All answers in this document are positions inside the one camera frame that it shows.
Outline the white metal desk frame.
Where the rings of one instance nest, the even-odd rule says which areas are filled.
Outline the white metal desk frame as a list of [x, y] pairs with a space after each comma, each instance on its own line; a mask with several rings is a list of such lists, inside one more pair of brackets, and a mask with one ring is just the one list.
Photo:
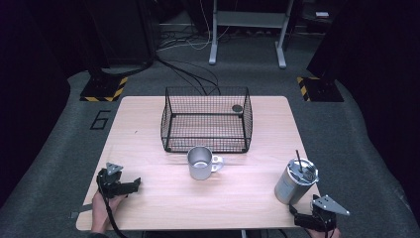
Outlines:
[[209, 64], [214, 65], [218, 53], [218, 28], [223, 27], [251, 27], [280, 29], [278, 41], [274, 43], [278, 66], [286, 69], [283, 42], [285, 39], [291, 10], [294, 0], [287, 0], [285, 13], [237, 12], [221, 11], [218, 9], [218, 0], [213, 0], [212, 41]]

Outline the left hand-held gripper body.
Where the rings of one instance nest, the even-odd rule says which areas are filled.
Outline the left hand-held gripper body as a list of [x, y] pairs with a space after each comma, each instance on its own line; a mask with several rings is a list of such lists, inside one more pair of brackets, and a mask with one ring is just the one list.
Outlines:
[[100, 193], [104, 197], [113, 198], [116, 195], [123, 194], [123, 188], [120, 182], [122, 168], [122, 166], [107, 163], [106, 167], [99, 171], [96, 182]]

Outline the grey tape strip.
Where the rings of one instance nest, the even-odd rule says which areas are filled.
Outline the grey tape strip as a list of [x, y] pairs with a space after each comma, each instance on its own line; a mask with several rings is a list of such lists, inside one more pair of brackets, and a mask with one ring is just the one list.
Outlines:
[[92, 209], [92, 204], [84, 204], [82, 206], [80, 206], [77, 210], [75, 211], [70, 211], [68, 214], [68, 218], [69, 219], [77, 219], [77, 217], [79, 216], [80, 213], [85, 212], [85, 211], [89, 211]]

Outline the black wire basket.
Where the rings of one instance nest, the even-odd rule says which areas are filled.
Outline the black wire basket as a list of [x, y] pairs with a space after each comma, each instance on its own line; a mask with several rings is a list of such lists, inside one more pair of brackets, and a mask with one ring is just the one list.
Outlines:
[[[233, 105], [241, 105], [236, 113]], [[163, 148], [185, 153], [205, 146], [214, 153], [241, 154], [249, 150], [253, 108], [243, 86], [173, 86], [165, 90], [160, 122]]]

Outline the silver metal mug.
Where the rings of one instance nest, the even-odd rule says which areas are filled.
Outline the silver metal mug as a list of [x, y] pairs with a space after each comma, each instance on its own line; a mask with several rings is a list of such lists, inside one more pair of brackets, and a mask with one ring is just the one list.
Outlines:
[[187, 153], [187, 162], [190, 176], [197, 180], [209, 179], [224, 167], [224, 159], [203, 146], [191, 148]]

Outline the person's right hand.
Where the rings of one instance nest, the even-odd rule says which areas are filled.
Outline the person's right hand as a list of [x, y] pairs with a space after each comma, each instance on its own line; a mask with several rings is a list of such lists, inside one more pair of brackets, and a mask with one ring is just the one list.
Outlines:
[[338, 228], [328, 232], [320, 232], [313, 229], [306, 229], [307, 234], [311, 238], [342, 238], [342, 233]]

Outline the black stand base striped edge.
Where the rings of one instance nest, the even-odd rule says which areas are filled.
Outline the black stand base striped edge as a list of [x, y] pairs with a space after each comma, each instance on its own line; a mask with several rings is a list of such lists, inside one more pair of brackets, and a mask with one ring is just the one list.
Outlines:
[[343, 102], [335, 82], [325, 82], [318, 77], [297, 77], [303, 99], [307, 102]]
[[127, 77], [111, 77], [104, 80], [91, 78], [80, 93], [80, 101], [117, 101], [127, 83]]

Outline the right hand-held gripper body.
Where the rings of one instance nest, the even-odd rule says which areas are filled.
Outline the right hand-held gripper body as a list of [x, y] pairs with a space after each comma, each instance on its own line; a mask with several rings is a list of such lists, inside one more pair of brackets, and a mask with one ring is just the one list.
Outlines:
[[350, 215], [350, 211], [336, 202], [328, 194], [319, 196], [314, 194], [312, 199], [313, 225], [310, 229], [328, 232], [337, 227], [337, 215]]

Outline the person's left hand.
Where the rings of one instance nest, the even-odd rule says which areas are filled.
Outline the person's left hand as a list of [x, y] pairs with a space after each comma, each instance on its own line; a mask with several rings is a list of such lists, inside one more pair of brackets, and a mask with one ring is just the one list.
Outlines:
[[119, 204], [127, 197], [126, 194], [117, 195], [113, 198], [108, 199], [108, 203], [105, 203], [105, 199], [102, 194], [97, 191], [92, 198], [92, 220], [94, 222], [103, 222], [108, 219], [107, 206], [114, 212], [117, 210]]

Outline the silver steel tumbler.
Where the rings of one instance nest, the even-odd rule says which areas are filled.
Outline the silver steel tumbler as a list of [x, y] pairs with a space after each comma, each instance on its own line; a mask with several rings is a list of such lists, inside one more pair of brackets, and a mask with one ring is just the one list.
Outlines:
[[319, 180], [317, 167], [307, 159], [301, 159], [303, 174], [299, 172], [297, 159], [286, 165], [274, 187], [276, 198], [283, 204], [295, 204]]

